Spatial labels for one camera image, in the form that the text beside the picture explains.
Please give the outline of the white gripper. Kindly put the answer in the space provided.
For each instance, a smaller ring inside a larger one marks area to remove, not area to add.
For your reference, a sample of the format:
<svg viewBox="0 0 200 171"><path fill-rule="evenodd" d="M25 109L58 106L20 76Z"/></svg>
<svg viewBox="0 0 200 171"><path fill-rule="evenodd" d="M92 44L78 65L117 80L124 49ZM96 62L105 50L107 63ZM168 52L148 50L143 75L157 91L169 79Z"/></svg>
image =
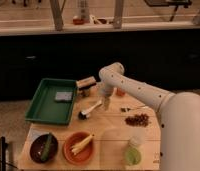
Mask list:
<svg viewBox="0 0 200 171"><path fill-rule="evenodd" d="M103 105L104 110L109 109L109 106L110 106L110 103L111 103L111 100L110 100L109 97L113 94L113 91L114 91L113 86L106 84L104 82L100 83L99 92L103 96L102 105Z"/></svg>

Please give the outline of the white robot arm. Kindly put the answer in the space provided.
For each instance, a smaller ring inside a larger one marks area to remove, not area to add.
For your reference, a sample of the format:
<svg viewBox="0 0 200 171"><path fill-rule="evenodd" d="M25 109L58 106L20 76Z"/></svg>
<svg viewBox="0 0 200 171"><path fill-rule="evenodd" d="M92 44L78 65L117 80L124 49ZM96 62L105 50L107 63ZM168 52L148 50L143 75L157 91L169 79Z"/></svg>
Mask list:
<svg viewBox="0 0 200 171"><path fill-rule="evenodd" d="M115 62L99 71L101 94L120 88L152 108L161 128L160 171L200 171L200 95L172 93L124 76Z"/></svg>

